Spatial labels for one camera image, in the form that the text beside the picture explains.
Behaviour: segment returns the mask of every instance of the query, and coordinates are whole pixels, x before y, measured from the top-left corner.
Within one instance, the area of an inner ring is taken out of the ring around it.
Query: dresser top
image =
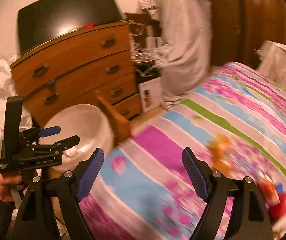
[[[27,53],[23,54],[20,58],[18,58],[16,61],[14,61],[11,65],[10,68],[14,68],[16,67],[19,63],[21,63],[22,61],[26,60],[27,58],[31,57],[32,55],[36,54],[37,52],[40,52],[41,50],[52,46],[56,43],[59,43],[61,41],[67,40],[69,38],[84,34],[84,33],[88,33],[88,32],[92,32],[92,31],[97,31],[100,29],[106,29],[106,28],[111,28],[111,27],[115,27],[115,26],[121,26],[121,25],[127,25],[128,22],[127,21],[120,21],[120,22],[116,22],[116,23],[109,23],[109,24],[103,24],[103,25],[97,25],[91,28],[82,28],[79,29],[77,31],[71,32],[71,33],[67,33],[64,34],[62,36],[59,36],[57,38],[54,38],[50,41],[47,41],[37,47],[35,47],[34,49],[31,49],[30,51],[28,51]]]

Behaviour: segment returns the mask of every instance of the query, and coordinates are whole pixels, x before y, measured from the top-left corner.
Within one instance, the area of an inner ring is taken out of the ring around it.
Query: drawer handle
[[[44,74],[44,71],[48,69],[48,65],[45,63],[42,67],[39,67],[37,69],[35,69],[32,72],[32,77],[35,77],[36,75],[40,75],[40,74]]]
[[[117,90],[111,91],[111,96],[112,97],[119,96],[123,93],[123,91],[124,91],[123,87],[120,87]]]
[[[116,72],[116,71],[119,70],[119,68],[120,68],[119,65],[115,65],[115,66],[113,66],[113,67],[106,67],[106,68],[105,68],[105,71],[106,71],[107,73]]]
[[[116,39],[115,38],[108,39],[108,40],[102,41],[101,42],[101,46],[102,47],[111,47],[111,46],[115,45],[115,43],[116,43]]]
[[[48,96],[47,98],[44,98],[44,103],[50,104],[52,103],[55,99],[57,99],[59,97],[59,93],[56,91],[55,94]]]
[[[125,111],[121,112],[120,114],[123,115],[123,116],[126,116],[130,113],[130,110],[129,109],[126,109]]]

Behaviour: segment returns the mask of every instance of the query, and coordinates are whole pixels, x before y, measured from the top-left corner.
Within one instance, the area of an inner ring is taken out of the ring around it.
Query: person's hand
[[[9,186],[21,182],[22,177],[17,171],[0,174],[0,200],[4,202],[14,201]]]

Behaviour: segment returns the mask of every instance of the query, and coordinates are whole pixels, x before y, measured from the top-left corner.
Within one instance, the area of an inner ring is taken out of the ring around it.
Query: television screen
[[[114,0],[40,0],[18,12],[21,55],[85,25],[117,22]]]

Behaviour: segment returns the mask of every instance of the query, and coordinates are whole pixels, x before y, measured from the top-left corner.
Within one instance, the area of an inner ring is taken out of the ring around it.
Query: chest of drawers
[[[11,73],[25,107],[41,127],[66,107],[97,105],[96,90],[126,118],[141,112],[124,22],[44,43],[11,64]]]

